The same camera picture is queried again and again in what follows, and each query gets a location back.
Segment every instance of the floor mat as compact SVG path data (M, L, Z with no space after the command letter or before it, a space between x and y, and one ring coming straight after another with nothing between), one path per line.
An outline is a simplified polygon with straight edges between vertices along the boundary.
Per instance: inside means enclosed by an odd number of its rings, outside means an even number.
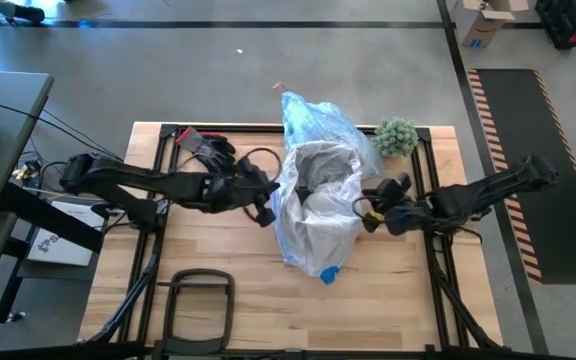
M576 284L576 162L544 83L533 70L469 70L486 142L497 171L525 154L547 159L558 184L505 201L529 278Z

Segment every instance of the clear plastic bag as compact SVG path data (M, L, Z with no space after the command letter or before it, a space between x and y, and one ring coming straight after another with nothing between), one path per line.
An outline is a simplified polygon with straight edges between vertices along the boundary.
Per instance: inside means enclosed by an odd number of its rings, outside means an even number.
M374 146L337 105L329 102L310 104L290 91L282 94L281 105L286 150L318 140L347 144L359 153L364 179L381 173L383 162Z
M361 162L345 144L313 141L284 160L272 193L275 232L284 261L330 284L361 228L352 202L361 196Z

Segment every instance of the wooden tabletop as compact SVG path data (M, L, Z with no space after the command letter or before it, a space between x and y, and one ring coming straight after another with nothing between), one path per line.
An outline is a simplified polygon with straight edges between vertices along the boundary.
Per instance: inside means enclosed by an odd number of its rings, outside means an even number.
M126 162L151 167L161 123L135 123ZM465 183L459 147L452 127L430 127L441 185ZM244 154L269 147L283 156L282 134L228 133ZM423 153L422 168L426 168ZM182 153L181 164L188 154ZM251 160L274 175L276 161L265 153ZM410 159L385 161L386 176L413 174ZM200 170L196 161L184 170ZM428 176L426 189L430 189ZM374 186L375 181L366 184ZM126 294L137 231L116 228L106 235L84 319L82 339L95 334ZM501 343L484 257L479 240L459 233L452 247L462 299L488 335ZM150 256L146 252L144 264ZM392 236L380 228L363 231L352 254L330 286L283 262L274 227L260 228L242 210L202 214L179 206L171 209L158 281L170 281L179 270L214 268L235 279L235 314L229 349L299 348L305 350L423 351L438 346L426 253L420 231ZM220 336L225 297L202 289L179 297L176 335L191 339ZM161 339L168 289L157 287L147 344ZM452 310L444 296L451 342L456 343ZM136 304L130 339L135 339L141 300Z

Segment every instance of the cardboard box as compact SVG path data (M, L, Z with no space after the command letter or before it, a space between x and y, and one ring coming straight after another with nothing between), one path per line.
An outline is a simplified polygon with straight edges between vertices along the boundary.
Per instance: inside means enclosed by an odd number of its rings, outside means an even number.
M458 0L454 18L462 46L486 47L514 12L528 10L527 0Z

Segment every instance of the green succulent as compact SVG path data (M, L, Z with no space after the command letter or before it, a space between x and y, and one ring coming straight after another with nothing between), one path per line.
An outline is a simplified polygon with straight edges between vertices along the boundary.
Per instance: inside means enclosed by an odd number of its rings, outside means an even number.
M410 156L418 140L412 121L395 116L375 129L372 143L382 156Z

